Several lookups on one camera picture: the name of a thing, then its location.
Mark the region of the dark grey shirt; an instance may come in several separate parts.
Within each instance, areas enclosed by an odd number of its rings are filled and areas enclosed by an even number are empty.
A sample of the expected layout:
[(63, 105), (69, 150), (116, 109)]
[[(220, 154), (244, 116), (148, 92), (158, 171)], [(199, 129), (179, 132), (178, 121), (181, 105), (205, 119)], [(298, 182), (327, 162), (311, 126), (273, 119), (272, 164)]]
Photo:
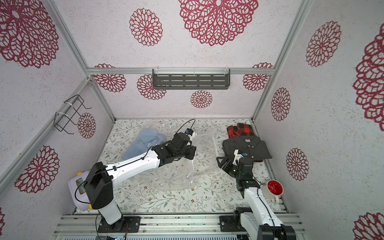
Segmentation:
[(254, 162), (273, 158), (266, 143), (258, 136), (237, 136), (233, 139), (224, 140), (223, 149), (225, 156), (232, 161), (235, 159), (235, 150), (246, 153), (246, 158), (250, 158)]

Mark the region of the light blue shirt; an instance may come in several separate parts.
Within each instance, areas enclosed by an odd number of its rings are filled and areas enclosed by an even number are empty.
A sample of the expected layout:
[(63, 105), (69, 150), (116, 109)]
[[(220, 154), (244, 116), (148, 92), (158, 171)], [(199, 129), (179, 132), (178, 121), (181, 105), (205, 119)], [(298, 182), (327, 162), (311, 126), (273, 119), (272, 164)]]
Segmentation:
[(122, 160), (125, 161), (146, 153), (150, 147), (162, 144), (165, 141), (166, 136), (160, 134), (157, 130), (144, 128), (123, 154)]

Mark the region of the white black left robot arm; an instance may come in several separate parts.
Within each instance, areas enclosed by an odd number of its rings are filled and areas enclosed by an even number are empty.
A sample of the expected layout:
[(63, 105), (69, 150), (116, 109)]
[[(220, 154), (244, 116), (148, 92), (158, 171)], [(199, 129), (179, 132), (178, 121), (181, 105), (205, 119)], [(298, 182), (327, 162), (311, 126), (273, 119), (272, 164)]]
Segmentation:
[(196, 147), (192, 140), (196, 133), (187, 129), (175, 133), (170, 141), (150, 147), (145, 153), (117, 164), (94, 164), (83, 181), (85, 193), (93, 210), (99, 211), (110, 226), (121, 222), (123, 215), (114, 200), (113, 188), (142, 172), (157, 169), (182, 158), (193, 160)]

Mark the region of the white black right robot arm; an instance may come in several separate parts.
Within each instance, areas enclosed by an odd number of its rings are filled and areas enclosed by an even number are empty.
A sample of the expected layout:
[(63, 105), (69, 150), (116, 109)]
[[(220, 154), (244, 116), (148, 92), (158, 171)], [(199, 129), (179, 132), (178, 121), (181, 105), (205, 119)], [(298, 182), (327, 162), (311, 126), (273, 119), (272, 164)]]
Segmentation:
[(296, 240), (293, 227), (285, 225), (267, 204), (253, 175), (253, 160), (216, 158), (218, 167), (235, 178), (237, 190), (249, 205), (238, 207), (232, 216), (219, 216), (221, 232), (247, 232), (248, 240)]

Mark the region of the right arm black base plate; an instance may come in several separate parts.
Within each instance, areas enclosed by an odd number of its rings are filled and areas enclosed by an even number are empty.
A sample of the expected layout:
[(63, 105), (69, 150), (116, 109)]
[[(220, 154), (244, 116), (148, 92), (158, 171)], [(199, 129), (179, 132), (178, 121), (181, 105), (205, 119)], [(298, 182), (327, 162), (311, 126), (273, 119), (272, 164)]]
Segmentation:
[(245, 232), (241, 225), (241, 214), (252, 212), (251, 208), (237, 207), (231, 215), (219, 216), (221, 232)]

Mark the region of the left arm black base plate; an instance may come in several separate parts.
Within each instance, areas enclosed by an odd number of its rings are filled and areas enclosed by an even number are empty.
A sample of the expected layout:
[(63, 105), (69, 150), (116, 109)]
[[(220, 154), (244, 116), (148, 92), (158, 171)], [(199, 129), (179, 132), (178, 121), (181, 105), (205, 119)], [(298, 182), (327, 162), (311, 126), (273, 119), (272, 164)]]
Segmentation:
[(122, 216), (116, 223), (110, 225), (104, 217), (98, 225), (98, 233), (138, 233), (141, 217)]

